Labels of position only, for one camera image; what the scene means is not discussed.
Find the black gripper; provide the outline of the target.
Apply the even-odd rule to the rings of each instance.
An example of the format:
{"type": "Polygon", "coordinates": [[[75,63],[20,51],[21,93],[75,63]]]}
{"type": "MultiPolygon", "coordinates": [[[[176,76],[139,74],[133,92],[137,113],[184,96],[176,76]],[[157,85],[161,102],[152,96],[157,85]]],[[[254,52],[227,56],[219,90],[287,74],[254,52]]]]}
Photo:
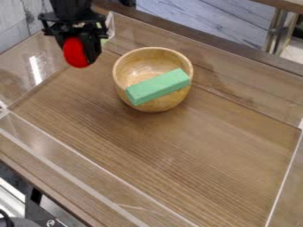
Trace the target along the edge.
{"type": "Polygon", "coordinates": [[[49,3],[52,11],[37,15],[44,35],[55,36],[63,48],[71,36],[84,34],[85,57],[93,64],[101,53],[100,38],[108,37],[107,16],[92,10],[92,0],[49,0],[49,3]]]}

